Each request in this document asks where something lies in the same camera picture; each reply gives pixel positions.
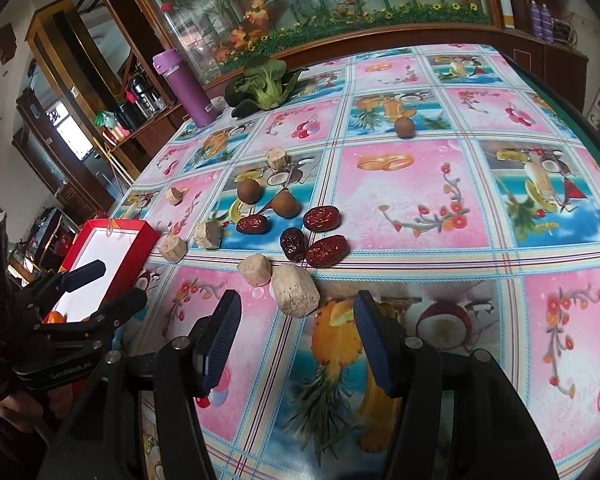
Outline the person left hand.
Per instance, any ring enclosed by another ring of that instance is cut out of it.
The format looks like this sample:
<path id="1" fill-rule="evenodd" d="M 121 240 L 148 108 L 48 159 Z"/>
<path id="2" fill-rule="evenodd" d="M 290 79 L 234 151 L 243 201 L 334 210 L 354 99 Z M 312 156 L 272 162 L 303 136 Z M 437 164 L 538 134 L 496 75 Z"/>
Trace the person left hand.
<path id="1" fill-rule="evenodd" d="M 73 402 L 73 388 L 63 386 L 47 393 L 48 407 L 43 408 L 27 393 L 16 393 L 6 396 L 0 401 L 0 417 L 7 420 L 19 431 L 30 432 L 35 430 L 38 422 L 47 412 L 51 412 L 58 419 L 64 419 L 70 411 Z"/>

